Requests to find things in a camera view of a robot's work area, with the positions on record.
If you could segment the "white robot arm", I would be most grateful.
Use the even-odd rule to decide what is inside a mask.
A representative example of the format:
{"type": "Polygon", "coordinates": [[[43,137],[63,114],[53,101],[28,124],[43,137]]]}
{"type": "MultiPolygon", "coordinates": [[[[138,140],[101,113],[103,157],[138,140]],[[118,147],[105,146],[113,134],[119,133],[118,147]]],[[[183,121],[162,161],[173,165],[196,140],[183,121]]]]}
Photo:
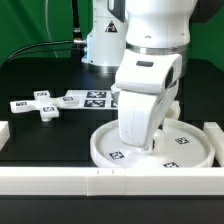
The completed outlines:
{"type": "Polygon", "coordinates": [[[82,62],[114,71],[123,143],[151,151],[187,64],[189,19],[198,0],[92,0],[82,62]]]}

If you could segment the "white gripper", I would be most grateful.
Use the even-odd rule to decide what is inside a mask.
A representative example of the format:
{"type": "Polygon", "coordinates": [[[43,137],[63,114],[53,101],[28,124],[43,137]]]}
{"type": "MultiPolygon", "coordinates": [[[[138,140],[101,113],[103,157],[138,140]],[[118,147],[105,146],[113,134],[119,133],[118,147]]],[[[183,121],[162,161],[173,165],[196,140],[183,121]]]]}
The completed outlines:
{"type": "Polygon", "coordinates": [[[120,139],[151,153],[153,136],[177,95],[182,56],[145,55],[126,50],[115,76],[120,139]]]}

